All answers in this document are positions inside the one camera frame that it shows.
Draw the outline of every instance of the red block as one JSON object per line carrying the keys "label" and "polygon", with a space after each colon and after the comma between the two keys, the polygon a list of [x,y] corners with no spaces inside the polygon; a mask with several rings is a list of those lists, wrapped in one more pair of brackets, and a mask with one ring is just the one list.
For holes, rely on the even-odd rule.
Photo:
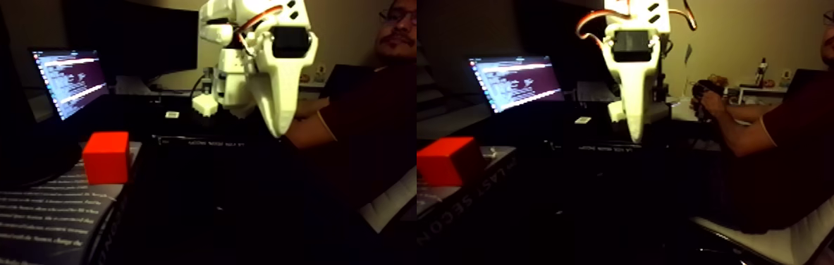
{"label": "red block", "polygon": [[482,176],[486,160],[472,137],[445,137],[417,152],[417,170],[427,185],[463,185]]}
{"label": "red block", "polygon": [[95,132],[81,152],[88,184],[125,184],[130,168],[127,132]]}

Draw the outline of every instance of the computer screen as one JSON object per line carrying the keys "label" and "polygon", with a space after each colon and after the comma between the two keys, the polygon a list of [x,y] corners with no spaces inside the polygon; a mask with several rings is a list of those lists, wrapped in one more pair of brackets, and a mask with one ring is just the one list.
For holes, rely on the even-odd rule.
{"label": "computer screen", "polygon": [[32,58],[62,121],[108,94],[97,51],[34,50]]}
{"label": "computer screen", "polygon": [[[198,67],[198,9],[161,8],[163,5],[153,4],[157,1],[62,2],[68,44],[96,49],[104,57],[109,82],[117,75],[153,78]],[[158,45],[150,48],[146,41]]]}
{"label": "computer screen", "polygon": [[547,56],[470,58],[469,67],[496,113],[535,100],[565,100]]}

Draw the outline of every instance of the laptop screen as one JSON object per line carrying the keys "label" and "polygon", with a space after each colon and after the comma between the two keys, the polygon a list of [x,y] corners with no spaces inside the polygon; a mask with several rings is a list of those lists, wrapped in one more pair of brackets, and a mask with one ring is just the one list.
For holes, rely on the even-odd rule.
{"label": "laptop screen", "polygon": [[536,100],[565,100],[547,56],[470,58],[469,67],[496,113]]}
{"label": "laptop screen", "polygon": [[97,51],[35,50],[32,58],[62,121],[108,94]]}

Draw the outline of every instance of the cable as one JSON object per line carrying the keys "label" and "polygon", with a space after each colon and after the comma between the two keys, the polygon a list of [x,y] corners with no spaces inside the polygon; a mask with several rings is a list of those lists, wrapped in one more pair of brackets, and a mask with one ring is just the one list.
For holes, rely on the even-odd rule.
{"label": "cable", "polygon": [[687,25],[689,25],[689,30],[696,30],[696,19],[693,18],[693,10],[689,8],[689,3],[687,0],[683,0],[683,8],[686,8],[687,11],[678,11],[677,9],[670,9],[670,13],[679,14],[687,19]]}
{"label": "cable", "polygon": [[246,45],[245,39],[243,38],[243,34],[245,34],[245,31],[248,30],[248,28],[252,27],[253,25],[256,25],[259,22],[261,22],[262,17],[264,17],[267,14],[276,12],[276,11],[282,11],[282,6],[272,6],[271,8],[266,9],[265,12],[257,14],[256,16],[249,19],[249,21],[246,21],[245,24],[241,25],[239,28],[236,28],[233,31],[233,34],[235,35],[235,38],[237,38],[238,41],[241,42],[241,44],[243,44],[243,49],[245,50],[246,54],[248,54],[249,56],[252,56],[252,52],[249,51],[249,45]]}
{"label": "cable", "polygon": [[631,19],[630,15],[625,15],[625,14],[622,14],[622,13],[618,13],[617,11],[612,11],[611,9],[604,9],[603,11],[590,12],[587,15],[585,15],[585,17],[582,17],[581,21],[577,22],[577,27],[575,28],[575,34],[579,38],[582,38],[582,39],[593,38],[593,39],[595,39],[596,44],[598,44],[598,47],[601,47],[601,38],[598,38],[598,36],[596,36],[593,33],[584,33],[584,34],[582,34],[582,27],[584,27],[584,24],[587,24],[588,21],[591,21],[593,19],[596,19],[596,18],[599,18],[599,17],[602,17],[602,16],[615,16],[615,17],[623,19],[623,20]]}
{"label": "cable", "polygon": [[192,97],[193,97],[193,93],[195,93],[195,92],[196,92],[196,87],[197,87],[198,85],[200,85],[200,81],[202,81],[202,78],[206,78],[206,77],[207,77],[207,75],[200,75],[200,78],[198,78],[198,80],[196,80],[196,83],[194,83],[193,88],[189,90],[189,97],[190,97],[191,99],[192,99]]}
{"label": "cable", "polygon": [[667,54],[670,54],[670,51],[673,50],[673,41],[671,41],[670,39],[667,39],[667,45],[668,45],[667,48],[663,52],[664,56],[667,55]]}

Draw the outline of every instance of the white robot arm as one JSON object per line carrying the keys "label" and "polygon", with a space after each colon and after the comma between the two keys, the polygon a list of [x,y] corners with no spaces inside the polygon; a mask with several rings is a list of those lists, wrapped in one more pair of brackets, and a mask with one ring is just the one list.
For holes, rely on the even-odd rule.
{"label": "white robot arm", "polygon": [[[631,140],[639,143],[644,125],[652,122],[648,113],[654,105],[654,80],[658,74],[660,58],[665,57],[662,44],[670,36],[670,13],[686,17],[691,30],[696,30],[696,21],[684,0],[686,11],[667,7],[667,0],[604,0],[602,11],[594,11],[577,24],[577,35],[582,39],[592,38],[604,55],[604,61],[611,75],[620,83],[620,101],[608,105],[611,121],[626,119]],[[607,17],[604,39],[591,33],[581,33],[588,21]]]}
{"label": "white robot arm", "polygon": [[245,118],[259,105],[274,137],[284,135],[298,105],[301,69],[314,63],[318,37],[303,0],[210,0],[200,8],[200,37],[223,45],[207,69],[212,89],[193,108],[213,116],[219,106]]}

